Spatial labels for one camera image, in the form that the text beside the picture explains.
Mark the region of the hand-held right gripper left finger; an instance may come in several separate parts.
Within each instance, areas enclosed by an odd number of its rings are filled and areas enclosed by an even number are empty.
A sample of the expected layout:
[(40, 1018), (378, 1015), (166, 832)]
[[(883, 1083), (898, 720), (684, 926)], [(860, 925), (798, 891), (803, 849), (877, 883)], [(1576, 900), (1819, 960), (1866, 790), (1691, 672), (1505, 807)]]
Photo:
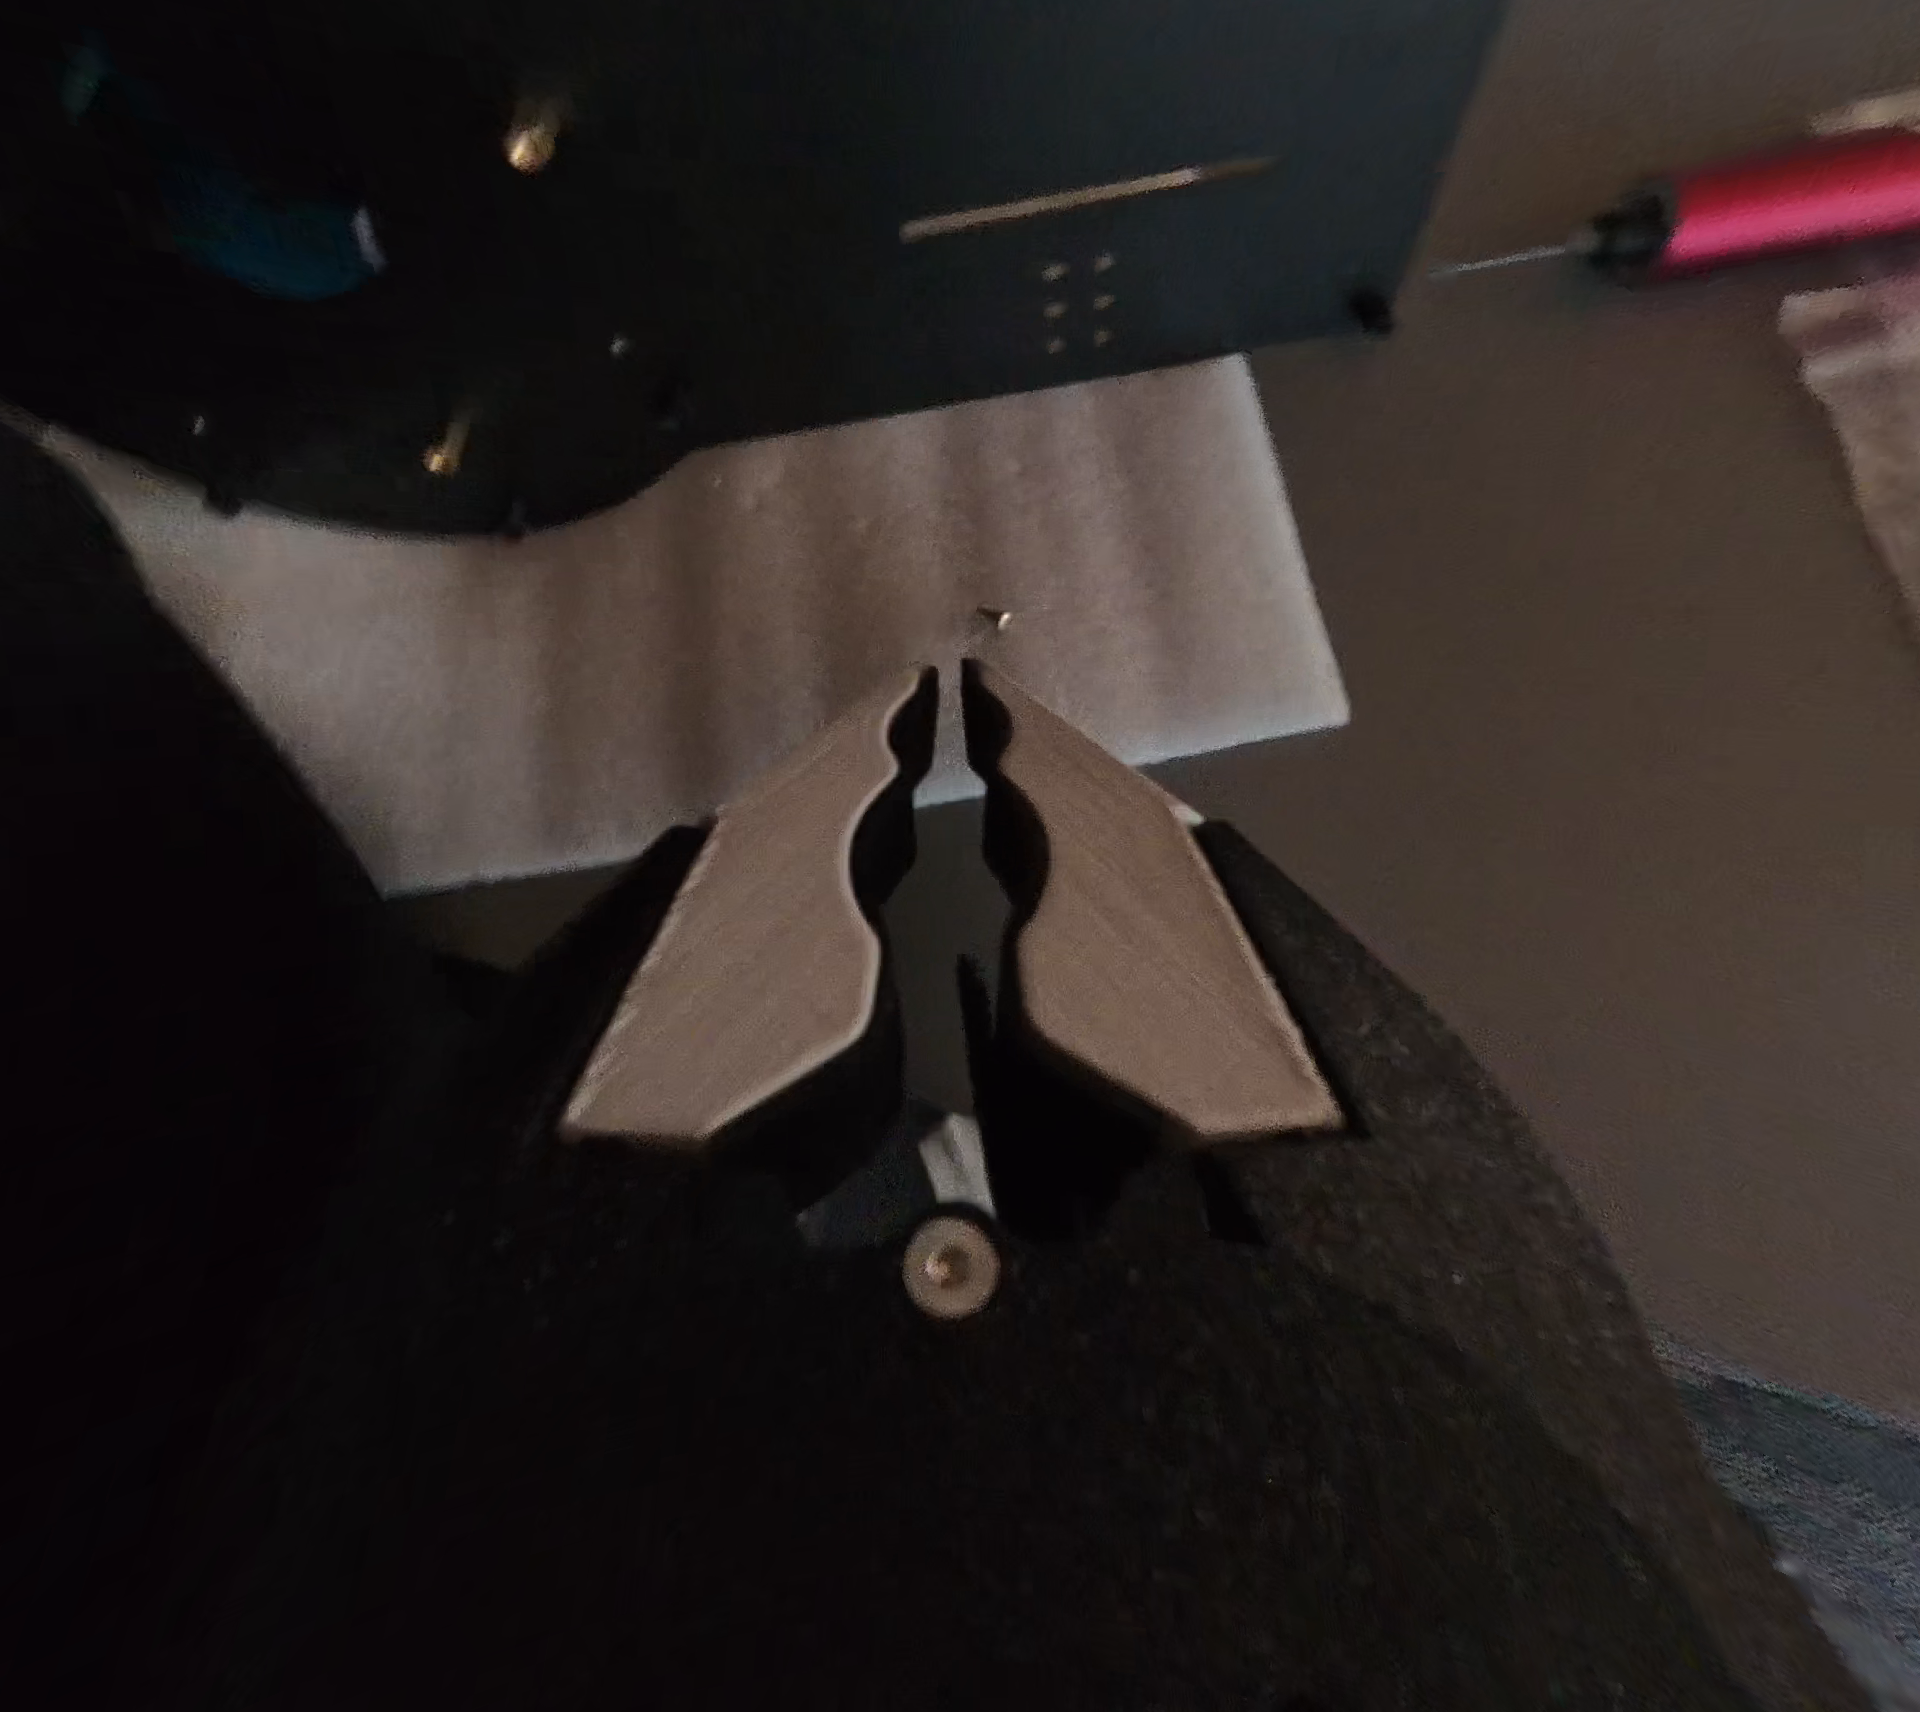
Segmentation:
[(710, 820), (560, 1131), (657, 1152), (864, 1154), (902, 1101), (882, 909), (916, 854), (938, 672), (907, 667)]

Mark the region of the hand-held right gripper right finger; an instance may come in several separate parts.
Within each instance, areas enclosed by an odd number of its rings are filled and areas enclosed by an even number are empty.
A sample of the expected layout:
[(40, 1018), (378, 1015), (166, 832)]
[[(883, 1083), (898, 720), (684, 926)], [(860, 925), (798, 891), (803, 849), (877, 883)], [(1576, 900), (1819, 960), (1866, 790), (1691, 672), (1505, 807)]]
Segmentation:
[(1343, 1126), (1308, 1033), (1198, 842), (1198, 818), (1004, 668), (961, 667), (1011, 909), (1016, 1029), (1066, 1076), (1197, 1147)]

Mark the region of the blue hobby robot arm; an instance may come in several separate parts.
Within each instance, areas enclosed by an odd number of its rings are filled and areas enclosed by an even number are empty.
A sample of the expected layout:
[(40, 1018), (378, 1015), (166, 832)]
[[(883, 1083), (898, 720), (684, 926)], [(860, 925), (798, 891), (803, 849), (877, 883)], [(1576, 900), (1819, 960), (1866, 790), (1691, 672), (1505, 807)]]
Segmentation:
[(416, 535), (1390, 329), (1509, 0), (5, 0), (5, 419)]

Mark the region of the white foam sheet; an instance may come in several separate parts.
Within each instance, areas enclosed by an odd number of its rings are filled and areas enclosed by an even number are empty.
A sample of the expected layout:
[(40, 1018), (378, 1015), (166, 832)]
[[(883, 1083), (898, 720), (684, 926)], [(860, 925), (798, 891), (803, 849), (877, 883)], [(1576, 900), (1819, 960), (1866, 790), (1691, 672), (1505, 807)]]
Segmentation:
[(927, 805), (978, 792), (961, 656), (1126, 763), (1350, 718), (1244, 356), (698, 452), (523, 541), (217, 516), (46, 445), (402, 898), (634, 857), (907, 667)]

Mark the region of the large clear zip bag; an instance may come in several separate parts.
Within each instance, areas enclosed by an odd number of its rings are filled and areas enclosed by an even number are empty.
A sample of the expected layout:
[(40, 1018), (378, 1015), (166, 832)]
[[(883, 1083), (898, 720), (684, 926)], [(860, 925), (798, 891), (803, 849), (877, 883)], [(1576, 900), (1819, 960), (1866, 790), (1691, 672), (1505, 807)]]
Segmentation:
[(1866, 537), (1918, 633), (1918, 271), (1794, 292), (1779, 338), (1836, 433)]

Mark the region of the red screwdriver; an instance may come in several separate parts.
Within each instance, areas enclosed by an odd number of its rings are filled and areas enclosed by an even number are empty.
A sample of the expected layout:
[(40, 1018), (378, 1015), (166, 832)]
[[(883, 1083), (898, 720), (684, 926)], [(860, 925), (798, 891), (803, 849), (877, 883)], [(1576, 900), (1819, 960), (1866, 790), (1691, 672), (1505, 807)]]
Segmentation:
[(1913, 123), (1821, 133), (1644, 184), (1559, 244), (1433, 265), (1431, 283), (1572, 262), (1628, 284), (1795, 261), (1918, 227)]

